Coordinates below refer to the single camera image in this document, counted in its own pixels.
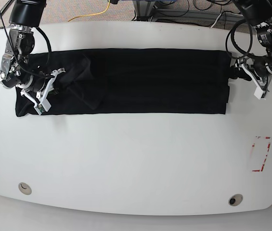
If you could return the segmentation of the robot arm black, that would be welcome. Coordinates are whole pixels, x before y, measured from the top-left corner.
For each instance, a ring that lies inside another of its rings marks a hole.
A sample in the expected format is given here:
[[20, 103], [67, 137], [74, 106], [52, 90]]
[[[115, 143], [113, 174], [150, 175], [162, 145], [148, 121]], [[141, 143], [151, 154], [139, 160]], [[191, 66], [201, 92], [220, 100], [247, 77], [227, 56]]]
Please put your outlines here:
[[[230, 52], [227, 53], [235, 61], [232, 66], [233, 79], [253, 81], [256, 85], [254, 96], [263, 99], [269, 91], [268, 86], [272, 80], [272, 0], [235, 0], [233, 3], [243, 16], [242, 20], [234, 24], [226, 37], [241, 53], [240, 57], [233, 57]], [[251, 53], [251, 48], [244, 51], [238, 46], [234, 36], [237, 28], [242, 24], [248, 26], [251, 36], [249, 44], [253, 44], [252, 31], [255, 30], [257, 40], [265, 48], [266, 55], [254, 55]]]
[[[48, 94], [54, 90], [57, 76], [65, 72], [64, 68], [49, 69], [52, 48], [48, 37], [39, 27], [46, 5], [44, 0], [15, 2], [9, 19], [12, 28], [5, 33], [7, 43], [0, 66], [0, 84], [7, 89], [19, 88], [21, 96], [33, 103], [38, 115], [50, 110]], [[28, 65], [29, 55], [35, 47], [33, 28], [44, 37], [48, 49], [46, 64], [35, 69]]]

